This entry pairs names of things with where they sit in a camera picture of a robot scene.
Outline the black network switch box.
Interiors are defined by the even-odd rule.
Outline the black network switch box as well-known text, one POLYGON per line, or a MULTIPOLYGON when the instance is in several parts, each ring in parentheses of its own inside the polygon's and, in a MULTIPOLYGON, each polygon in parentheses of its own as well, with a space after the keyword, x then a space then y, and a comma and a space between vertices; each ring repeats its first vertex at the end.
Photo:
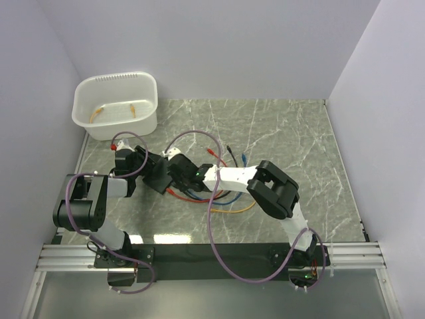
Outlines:
POLYGON ((172 181, 168 174, 168 160, 163 157, 153 160, 143 169, 142 182, 161 195, 166 192, 172 181))

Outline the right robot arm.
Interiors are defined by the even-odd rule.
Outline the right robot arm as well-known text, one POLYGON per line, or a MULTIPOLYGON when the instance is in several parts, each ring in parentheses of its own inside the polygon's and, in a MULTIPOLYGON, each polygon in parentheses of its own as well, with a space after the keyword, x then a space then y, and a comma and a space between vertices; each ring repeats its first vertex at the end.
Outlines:
POLYGON ((293 260, 307 265, 315 258, 317 237, 308 229, 299 204, 298 184, 270 161, 251 167, 196 166, 187 156, 169 159, 168 174, 181 191, 248 193, 270 217, 281 221, 293 260))

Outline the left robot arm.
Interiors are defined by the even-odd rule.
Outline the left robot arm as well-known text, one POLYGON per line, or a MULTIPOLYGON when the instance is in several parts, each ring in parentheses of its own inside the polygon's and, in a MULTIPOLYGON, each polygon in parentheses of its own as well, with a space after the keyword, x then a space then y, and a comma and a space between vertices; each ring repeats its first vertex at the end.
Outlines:
POLYGON ((68 174, 56 201, 52 220, 55 226, 89 238, 95 253, 116 267, 137 264, 129 235, 106 219, 108 197, 131 197, 136 179, 163 194, 171 184, 165 157, 136 146, 119 146, 114 167, 108 175, 68 174))

